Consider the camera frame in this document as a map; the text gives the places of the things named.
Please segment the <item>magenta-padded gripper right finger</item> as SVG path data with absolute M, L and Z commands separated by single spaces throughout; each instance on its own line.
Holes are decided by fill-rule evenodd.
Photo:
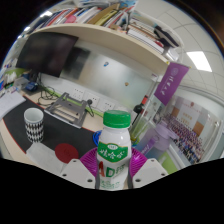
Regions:
M 168 175 L 168 172 L 155 159 L 147 159 L 141 152 L 132 149 L 129 163 L 128 188 L 146 186 Z

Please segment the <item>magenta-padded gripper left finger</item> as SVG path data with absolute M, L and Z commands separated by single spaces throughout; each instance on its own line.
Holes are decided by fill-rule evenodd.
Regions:
M 94 189 L 98 175 L 97 149 L 93 148 L 80 159 L 72 159 L 62 170 L 60 176 L 76 185 Z

